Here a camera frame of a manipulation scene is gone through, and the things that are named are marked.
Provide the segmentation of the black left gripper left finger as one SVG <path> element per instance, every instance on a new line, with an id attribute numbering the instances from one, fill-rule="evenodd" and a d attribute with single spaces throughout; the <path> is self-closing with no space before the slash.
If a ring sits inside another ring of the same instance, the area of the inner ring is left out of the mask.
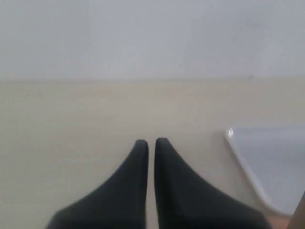
<path id="1" fill-rule="evenodd" d="M 137 140 L 124 162 L 96 190 L 59 210 L 49 229 L 144 229 L 149 149 Z"/>

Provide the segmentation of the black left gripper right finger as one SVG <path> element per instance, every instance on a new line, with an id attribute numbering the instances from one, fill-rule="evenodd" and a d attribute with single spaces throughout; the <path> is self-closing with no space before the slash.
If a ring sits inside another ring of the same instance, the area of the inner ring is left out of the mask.
<path id="1" fill-rule="evenodd" d="M 155 143 L 154 189 L 161 229 L 269 229 L 258 210 L 201 178 L 167 138 Z"/>

